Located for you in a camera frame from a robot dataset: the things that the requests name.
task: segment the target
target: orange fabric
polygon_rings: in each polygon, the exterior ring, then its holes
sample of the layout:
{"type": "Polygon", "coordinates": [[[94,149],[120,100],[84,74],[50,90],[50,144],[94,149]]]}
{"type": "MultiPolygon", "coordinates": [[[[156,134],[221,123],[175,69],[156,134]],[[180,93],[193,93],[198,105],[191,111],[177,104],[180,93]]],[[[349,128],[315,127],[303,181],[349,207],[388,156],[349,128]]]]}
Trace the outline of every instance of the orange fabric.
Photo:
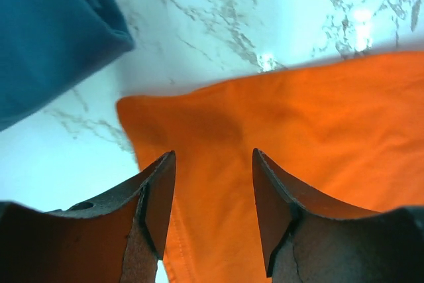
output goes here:
{"type": "Polygon", "coordinates": [[[424,204],[424,53],[241,78],[117,104],[140,168],[175,150],[171,282],[269,282],[252,149],[327,194],[383,211],[424,204]]]}

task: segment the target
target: blue cloth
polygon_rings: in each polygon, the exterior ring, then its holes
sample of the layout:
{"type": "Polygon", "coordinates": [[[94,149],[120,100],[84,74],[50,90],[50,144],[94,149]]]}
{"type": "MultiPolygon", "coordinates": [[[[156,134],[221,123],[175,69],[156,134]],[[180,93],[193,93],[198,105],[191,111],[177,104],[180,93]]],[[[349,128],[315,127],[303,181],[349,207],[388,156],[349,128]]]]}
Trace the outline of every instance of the blue cloth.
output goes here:
{"type": "Polygon", "coordinates": [[[133,46],[114,0],[0,0],[0,131],[133,46]]]}

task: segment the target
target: orange cloth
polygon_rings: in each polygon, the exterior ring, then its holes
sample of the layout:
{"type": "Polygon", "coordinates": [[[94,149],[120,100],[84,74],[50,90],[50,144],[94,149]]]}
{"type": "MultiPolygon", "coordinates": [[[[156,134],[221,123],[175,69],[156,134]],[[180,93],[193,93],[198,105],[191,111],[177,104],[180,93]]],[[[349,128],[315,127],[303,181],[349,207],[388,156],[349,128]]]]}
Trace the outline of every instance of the orange cloth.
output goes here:
{"type": "Polygon", "coordinates": [[[140,169],[177,154],[171,282],[269,282],[254,147],[351,204],[424,204],[424,53],[262,74],[177,97],[126,97],[117,109],[140,169]]]}

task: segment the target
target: marble surface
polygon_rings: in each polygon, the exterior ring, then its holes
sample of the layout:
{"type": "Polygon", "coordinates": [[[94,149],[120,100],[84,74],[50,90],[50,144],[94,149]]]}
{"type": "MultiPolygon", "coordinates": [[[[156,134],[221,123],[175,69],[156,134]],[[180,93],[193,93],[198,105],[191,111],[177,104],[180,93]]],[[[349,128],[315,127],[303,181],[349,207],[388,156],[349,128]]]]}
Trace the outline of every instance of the marble surface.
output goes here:
{"type": "Polygon", "coordinates": [[[0,133],[0,200],[66,209],[136,174],[122,96],[423,48],[423,0],[117,2],[137,49],[0,133]]]}

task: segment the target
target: folded cloth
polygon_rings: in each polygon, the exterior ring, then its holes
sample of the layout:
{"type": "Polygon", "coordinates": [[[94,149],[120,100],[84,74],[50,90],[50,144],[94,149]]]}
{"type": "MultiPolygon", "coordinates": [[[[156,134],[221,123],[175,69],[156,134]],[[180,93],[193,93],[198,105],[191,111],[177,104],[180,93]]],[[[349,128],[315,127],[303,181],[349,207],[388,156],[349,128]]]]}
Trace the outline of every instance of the folded cloth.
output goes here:
{"type": "Polygon", "coordinates": [[[0,0],[0,131],[133,48],[114,0],[0,0]]]}
{"type": "Polygon", "coordinates": [[[424,204],[423,52],[241,78],[182,96],[125,97],[117,109],[140,168],[176,151],[164,260],[171,282],[268,282],[255,147],[353,205],[424,204]]]}

